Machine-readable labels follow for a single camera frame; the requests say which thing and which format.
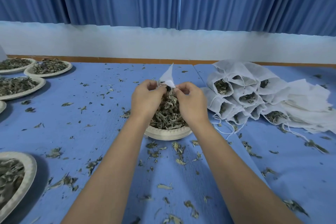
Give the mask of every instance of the right hand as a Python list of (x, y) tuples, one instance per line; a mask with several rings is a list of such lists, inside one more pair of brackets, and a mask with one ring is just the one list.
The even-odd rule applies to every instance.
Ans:
[(191, 82), (183, 82), (174, 88), (183, 119), (189, 126), (209, 121), (207, 99), (203, 91)]

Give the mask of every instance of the wooden baseboard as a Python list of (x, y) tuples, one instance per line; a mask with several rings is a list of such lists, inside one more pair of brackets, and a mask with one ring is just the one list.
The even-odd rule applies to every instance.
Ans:
[[(103, 58), (103, 57), (69, 57), (69, 56), (25, 56), (8, 55), (9, 58), (31, 58), (41, 61), (45, 58), (58, 58), (68, 62), (89, 62), (89, 63), (142, 63), (142, 64), (212, 64), (217, 60), (179, 60), (179, 59), (128, 59), (128, 58)], [(254, 62), (263, 66), (310, 66), (310, 67), (333, 67), (336, 64), (312, 64), (312, 63), (277, 63), (277, 62)]]

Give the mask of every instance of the herb bag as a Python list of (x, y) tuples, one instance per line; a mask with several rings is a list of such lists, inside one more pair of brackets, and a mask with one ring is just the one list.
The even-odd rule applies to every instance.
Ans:
[(269, 123), (274, 125), (287, 124), (289, 120), (287, 112), (281, 103), (276, 105), (265, 104), (265, 109), (261, 111), (261, 115), (264, 116)]
[(225, 98), (221, 98), (208, 87), (201, 88), (201, 90), (207, 98), (208, 109), (215, 113), (213, 116), (225, 120), (228, 114), (232, 112), (234, 105)]
[(320, 85), (312, 85), (306, 79), (288, 83), (290, 89), (286, 103), (308, 111), (328, 111), (330, 91)]
[(266, 67), (252, 62), (244, 62), (244, 65), (260, 83), (257, 90), (259, 95), (274, 94), (287, 87), (287, 82), (280, 79)]
[(257, 83), (254, 76), (240, 61), (220, 60), (213, 65), (218, 72), (224, 73), (225, 82), (233, 82), (240, 86), (249, 86)]
[(160, 77), (159, 79), (159, 83), (161, 84), (165, 84), (167, 86), (169, 86), (170, 88), (176, 88), (175, 84), (174, 84), (174, 80), (173, 80), (173, 64), (170, 65), (170, 67), (168, 68), (168, 70)]
[(250, 107), (244, 108), (247, 114), (250, 114), (250, 117), (254, 120), (258, 120), (260, 118), (260, 114), (263, 110), (266, 109), (265, 104), (254, 105)]
[[(219, 72), (213, 72), (208, 76), (207, 79), (207, 86), (212, 89), (216, 94), (222, 96), (222, 97), (228, 97), (233, 94), (233, 88), (231, 83), (228, 81), (225, 82), (224, 79), (225, 75), (224, 73), (219, 73)], [(217, 87), (224, 89), (223, 86), (225, 86), (225, 92), (218, 92)]]
[(290, 88), (286, 87), (274, 94), (260, 95), (260, 96), (266, 103), (276, 105), (280, 103), (281, 101), (288, 100), (289, 91), (290, 91)]
[(257, 84), (247, 87), (233, 84), (233, 98), (242, 107), (255, 106), (264, 103), (263, 99), (256, 93)]

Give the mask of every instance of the table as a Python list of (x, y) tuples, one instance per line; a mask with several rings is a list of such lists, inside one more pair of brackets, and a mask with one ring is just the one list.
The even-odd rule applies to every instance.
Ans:
[[(26, 197), (4, 223), (30, 223), (36, 218), (36, 224), (59, 223), (89, 179), (87, 162), (104, 156), (118, 129), (122, 128), (125, 119), (120, 116), (130, 108), (131, 94), (137, 82), (146, 78), (158, 79), (168, 67), (164, 64), (74, 63), (68, 73), (47, 78), (41, 90), (7, 101), (7, 109), (0, 114), (1, 150), (33, 155), (38, 172)], [(212, 65), (174, 65), (174, 82), (191, 81), (203, 87), (206, 74), (212, 69)], [(296, 80), (306, 71), (314, 71), (309, 75), (322, 74), (325, 82), (335, 90), (333, 69), (273, 67), (271, 70), (286, 81)], [(31, 99), (30, 105), (20, 104), (26, 99)], [(62, 107), (66, 102), (73, 104)], [(36, 112), (25, 112), (27, 107), (36, 108)], [(224, 125), (220, 129), (229, 132)], [(335, 180), (335, 135), (328, 134), (332, 141), (321, 139), (321, 134), (309, 135), (330, 151), (329, 155), (322, 155), (303, 146), (302, 139), (289, 133), (283, 134), (262, 119), (249, 120), (241, 133), (241, 139), (237, 135), (229, 138), (233, 150), (279, 197), (294, 199), (304, 207), (310, 218), (298, 213), (301, 220), (312, 223), (334, 220), (336, 216), (331, 209), (335, 205), (332, 185)], [(186, 146), (184, 158), (188, 162), (181, 166), (175, 162), (172, 142), (156, 141), (159, 147), (166, 146), (167, 149), (161, 151), (157, 163), (154, 163), (154, 158), (148, 159), (145, 147), (151, 140), (143, 139), (138, 159), (142, 159), (144, 166), (135, 169), (123, 223), (131, 223), (137, 217), (141, 218), (141, 223), (162, 223), (168, 214), (178, 216), (184, 223), (233, 223), (206, 160), (202, 156), (201, 160), (192, 161), (197, 152), (202, 151), (199, 146), (193, 147), (191, 140), (196, 140), (193, 134), (179, 140)], [(250, 157), (242, 140), (248, 141), (255, 153), (263, 158)], [(59, 159), (45, 157), (57, 147), (62, 147), (63, 152)], [(279, 151), (279, 154), (271, 154), (268, 150)], [(264, 179), (261, 171), (266, 166), (279, 174), (275, 177), (267, 174)], [(79, 186), (77, 191), (62, 186), (44, 192), (48, 179), (53, 177), (53, 184), (65, 174), (78, 178), (75, 184)], [(174, 189), (159, 189), (158, 184), (171, 184)], [(142, 200), (146, 195), (153, 200)], [(169, 199), (170, 204), (163, 200), (164, 197)], [(187, 200), (199, 212), (197, 220), (191, 217), (191, 209), (184, 206), (183, 202)]]

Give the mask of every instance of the white paper plate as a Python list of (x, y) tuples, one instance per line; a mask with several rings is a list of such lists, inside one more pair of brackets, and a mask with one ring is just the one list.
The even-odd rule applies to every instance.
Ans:
[(2, 113), (6, 109), (6, 102), (0, 101), (0, 113)]
[(45, 85), (46, 80), (40, 77), (31, 77), (31, 79), (34, 82), (38, 82), (39, 84), (37, 84), (36, 87), (30, 89), (30, 90), (26, 90), (23, 91), (21, 93), (17, 93), (17, 94), (13, 94), (13, 95), (7, 95), (7, 96), (2, 96), (0, 97), (0, 100), (10, 100), (10, 99), (15, 99), (15, 98), (20, 98), (20, 97), (24, 97), (26, 95), (32, 94), (33, 92), (39, 90), (40, 88), (42, 88)]
[(61, 70), (59, 72), (56, 73), (51, 73), (51, 74), (34, 74), (34, 66), (30, 66), (27, 67), (25, 69), (25, 71), (23, 72), (25, 75), (32, 77), (32, 76), (36, 76), (36, 77), (51, 77), (51, 76), (56, 76), (62, 73), (65, 73), (67, 71), (69, 71), (72, 68), (72, 64), (70, 62), (67, 61), (62, 61), (65, 65), (67, 65), (68, 67), (64, 70)]
[(36, 160), (29, 154), (24, 154), (21, 152), (8, 151), (0, 152), (0, 159), (18, 159), (24, 166), (24, 177), (19, 189), (15, 192), (13, 197), (7, 202), (6, 205), (0, 210), (0, 223), (14, 210), (14, 208), (23, 199), (30, 186), (32, 185), (37, 165)]
[(0, 70), (0, 74), (9, 74), (9, 73), (21, 72), (21, 71), (25, 70), (26, 68), (36, 64), (36, 62), (37, 62), (35, 59), (27, 59), (27, 60), (31, 61), (31, 63), (29, 65), (26, 65), (24, 67), (14, 68), (14, 69)]
[(159, 129), (148, 126), (145, 135), (157, 140), (172, 141), (186, 137), (192, 133), (189, 127), (182, 127), (176, 129)]

